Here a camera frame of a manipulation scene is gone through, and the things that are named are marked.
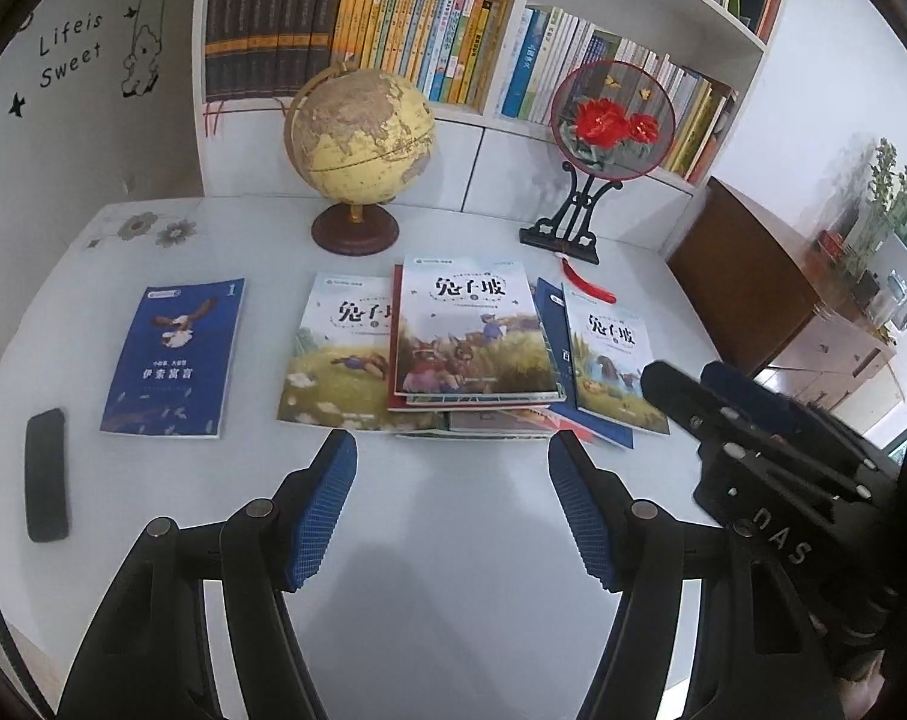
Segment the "blue eagle fables book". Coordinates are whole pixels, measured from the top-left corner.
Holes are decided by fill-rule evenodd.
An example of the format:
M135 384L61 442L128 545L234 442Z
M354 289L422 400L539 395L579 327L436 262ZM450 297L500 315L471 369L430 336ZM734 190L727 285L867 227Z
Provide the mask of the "blue eagle fables book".
M234 278L145 289L106 395L104 433L220 436L245 286Z

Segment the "rabbit book with figures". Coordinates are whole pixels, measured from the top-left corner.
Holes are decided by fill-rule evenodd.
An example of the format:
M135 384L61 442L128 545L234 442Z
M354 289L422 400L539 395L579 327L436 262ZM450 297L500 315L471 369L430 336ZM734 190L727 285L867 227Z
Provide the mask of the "rabbit book with figures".
M533 395L561 390L518 260L403 262L398 395Z

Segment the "row of black books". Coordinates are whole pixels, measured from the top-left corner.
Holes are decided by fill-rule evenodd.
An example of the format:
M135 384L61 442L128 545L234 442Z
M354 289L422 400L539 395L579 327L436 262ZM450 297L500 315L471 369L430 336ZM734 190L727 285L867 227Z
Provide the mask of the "row of black books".
M341 0L208 0L204 99L292 96L331 64Z

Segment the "brown wooden cabinet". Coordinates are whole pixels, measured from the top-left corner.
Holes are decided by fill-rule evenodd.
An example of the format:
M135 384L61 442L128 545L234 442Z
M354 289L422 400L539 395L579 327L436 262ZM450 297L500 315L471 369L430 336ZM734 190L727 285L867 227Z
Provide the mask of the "brown wooden cabinet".
M896 356L828 255L716 177L668 266L720 359L803 403L836 408Z

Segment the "black phone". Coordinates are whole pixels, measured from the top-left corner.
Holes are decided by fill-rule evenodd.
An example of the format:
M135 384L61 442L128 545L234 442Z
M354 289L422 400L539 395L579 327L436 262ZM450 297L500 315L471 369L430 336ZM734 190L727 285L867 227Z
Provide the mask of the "black phone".
M23 483L28 538L33 543L66 539L66 416L58 408L32 416L26 423Z

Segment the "rabbit book on right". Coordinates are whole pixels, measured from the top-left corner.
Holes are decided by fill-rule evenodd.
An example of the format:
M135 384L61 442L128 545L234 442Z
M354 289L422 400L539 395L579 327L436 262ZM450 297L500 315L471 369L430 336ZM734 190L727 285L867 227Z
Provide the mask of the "rabbit book on right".
M585 413L629 429L668 436L668 418L642 393L642 372L654 360L645 322L618 304L564 286L575 398Z

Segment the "potted green plant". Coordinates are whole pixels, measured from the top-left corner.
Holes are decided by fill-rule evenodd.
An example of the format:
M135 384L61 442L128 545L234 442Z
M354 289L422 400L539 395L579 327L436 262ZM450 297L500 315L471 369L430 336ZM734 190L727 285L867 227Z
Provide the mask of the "potted green plant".
M897 149L881 138L873 150L857 221L844 241L846 270L862 277L869 258L891 234L907 247L907 166L897 165Z

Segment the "red tassel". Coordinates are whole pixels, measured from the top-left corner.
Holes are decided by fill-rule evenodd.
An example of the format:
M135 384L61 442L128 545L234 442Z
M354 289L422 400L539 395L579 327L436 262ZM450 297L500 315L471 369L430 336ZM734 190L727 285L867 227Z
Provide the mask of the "red tassel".
M579 289L581 293L586 294L597 301L606 302L606 304L616 304L616 302L618 302L616 294L611 293L608 289L601 288L599 284L592 283L592 281L582 277L565 255L559 254L558 259L559 262L561 262L561 270L562 273L564 273L564 278L569 281L575 289Z

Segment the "rabbit book on left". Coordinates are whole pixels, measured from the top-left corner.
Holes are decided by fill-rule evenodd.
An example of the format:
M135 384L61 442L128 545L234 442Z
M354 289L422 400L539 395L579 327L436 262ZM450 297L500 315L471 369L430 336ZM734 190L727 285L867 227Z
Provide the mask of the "rabbit book on left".
M320 273L287 361L277 417L291 424L427 433L435 413L391 411L391 281Z

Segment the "plain blue book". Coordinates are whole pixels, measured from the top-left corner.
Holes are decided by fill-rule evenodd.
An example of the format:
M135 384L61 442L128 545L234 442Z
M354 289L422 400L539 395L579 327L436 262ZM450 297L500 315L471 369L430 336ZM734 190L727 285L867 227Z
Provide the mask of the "plain blue book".
M544 334L551 346L552 357L558 367L559 383L564 390L564 398L552 403L549 410L556 413L565 422L572 422L572 431L585 437L586 440L601 439L608 444L618 445L624 450L634 449L634 433L632 433L631 427L587 415L577 405L574 359L572 359L572 346L570 346L562 289L540 278L533 289L533 299L535 299Z

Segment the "red cover book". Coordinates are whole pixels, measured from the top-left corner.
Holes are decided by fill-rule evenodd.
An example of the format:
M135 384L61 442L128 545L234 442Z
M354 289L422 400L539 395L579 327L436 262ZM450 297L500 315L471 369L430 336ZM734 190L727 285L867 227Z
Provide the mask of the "red cover book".
M403 395L396 393L398 385L398 337L400 336L400 302L401 302L401 284L403 284L403 265L398 263L393 267L393 293L391 293L391 330L390 330L390 375L388 380L388 410L393 413L400 413L406 408L406 400Z

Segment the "black fan stand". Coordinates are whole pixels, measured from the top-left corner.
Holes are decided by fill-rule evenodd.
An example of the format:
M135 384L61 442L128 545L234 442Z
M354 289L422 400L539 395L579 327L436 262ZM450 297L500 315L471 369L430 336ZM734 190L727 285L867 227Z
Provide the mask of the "black fan stand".
M624 182L583 174L570 161L562 163L569 176L569 192L552 216L543 216L518 231L518 241L529 247L549 250L552 254L598 265L597 234L592 231L593 216L604 195L622 190Z

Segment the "red embroidered round fan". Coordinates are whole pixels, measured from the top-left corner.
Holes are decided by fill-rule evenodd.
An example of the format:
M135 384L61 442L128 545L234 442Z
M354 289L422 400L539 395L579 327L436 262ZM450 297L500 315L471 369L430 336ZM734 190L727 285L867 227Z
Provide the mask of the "red embroidered round fan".
M675 138L676 114L654 75L603 59L562 80L552 94L549 128L564 160L579 171L625 182L663 163Z

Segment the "antique yellow globe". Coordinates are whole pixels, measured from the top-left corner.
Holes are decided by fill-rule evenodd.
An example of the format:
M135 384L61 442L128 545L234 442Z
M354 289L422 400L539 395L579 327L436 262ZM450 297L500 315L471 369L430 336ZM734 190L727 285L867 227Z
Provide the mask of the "antique yellow globe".
M403 76L341 62L297 91L282 143L298 177L328 202L312 224L315 244L365 257L398 241L387 205L426 171L435 117Z

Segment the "white bookshelf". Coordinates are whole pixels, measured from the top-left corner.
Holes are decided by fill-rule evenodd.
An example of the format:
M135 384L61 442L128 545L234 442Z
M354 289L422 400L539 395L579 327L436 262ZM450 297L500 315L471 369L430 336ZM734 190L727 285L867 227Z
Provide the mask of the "white bookshelf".
M429 169L400 203L520 224L549 215L564 197L567 177L546 125L501 112L522 42L526 5L561 7L603 31L636 41L750 98L769 43L716 0L507 0L497 43L469 104L439 104L437 151ZM282 145L281 101L204 101L204 28L208 0L194 0L193 101L201 181L209 197L270 195L308 199Z

